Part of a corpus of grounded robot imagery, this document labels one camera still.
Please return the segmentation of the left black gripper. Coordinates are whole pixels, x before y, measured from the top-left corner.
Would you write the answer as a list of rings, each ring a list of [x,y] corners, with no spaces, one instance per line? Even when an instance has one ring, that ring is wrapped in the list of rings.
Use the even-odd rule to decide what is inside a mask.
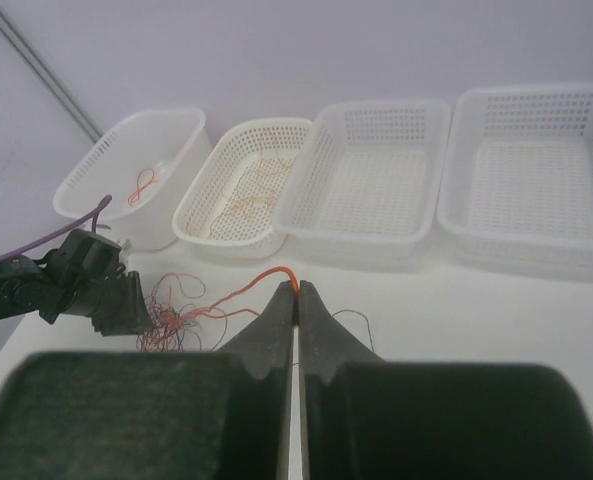
[[[62,314],[86,317],[103,336],[151,331],[139,273],[127,270],[120,253],[118,244],[96,233],[71,231],[43,267],[49,290],[39,316],[50,324]]]

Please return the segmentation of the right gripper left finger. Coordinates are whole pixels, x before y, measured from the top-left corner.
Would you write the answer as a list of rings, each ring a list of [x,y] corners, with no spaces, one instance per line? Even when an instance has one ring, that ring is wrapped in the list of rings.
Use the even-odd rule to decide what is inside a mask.
[[[282,282],[276,288],[261,314],[238,332],[218,354],[239,359],[255,380],[271,372],[285,370],[292,359],[292,335],[295,292],[292,284]]]

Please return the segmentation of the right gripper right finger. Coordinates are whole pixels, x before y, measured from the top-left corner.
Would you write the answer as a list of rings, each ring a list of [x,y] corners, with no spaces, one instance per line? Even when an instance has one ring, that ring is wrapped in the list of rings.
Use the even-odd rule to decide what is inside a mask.
[[[313,283],[302,280],[298,293],[299,363],[305,375],[332,382],[350,363],[383,363],[328,311]]]

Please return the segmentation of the red orange wire ball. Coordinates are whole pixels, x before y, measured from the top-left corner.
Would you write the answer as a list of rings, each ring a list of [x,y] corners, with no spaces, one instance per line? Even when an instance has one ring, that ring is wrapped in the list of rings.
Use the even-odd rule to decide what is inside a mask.
[[[199,352],[216,351],[224,344],[231,317],[244,313],[259,315],[250,308],[227,311],[223,304],[246,293],[258,282],[256,278],[238,291],[202,305],[200,301],[207,294],[207,286],[202,279],[190,273],[165,273],[145,297],[153,328],[137,336],[137,350],[141,353],[182,352],[185,350],[185,338],[190,335],[196,340]],[[208,348],[205,348],[199,333],[204,321],[208,326],[222,326],[220,337]]]

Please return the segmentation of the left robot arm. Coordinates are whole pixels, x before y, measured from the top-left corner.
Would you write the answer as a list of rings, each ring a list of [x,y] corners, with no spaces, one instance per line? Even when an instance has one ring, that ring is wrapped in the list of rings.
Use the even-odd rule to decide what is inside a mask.
[[[48,324],[61,315],[86,317],[103,336],[151,331],[140,275],[121,253],[117,243],[75,229],[39,260],[0,261],[0,320],[36,311]]]

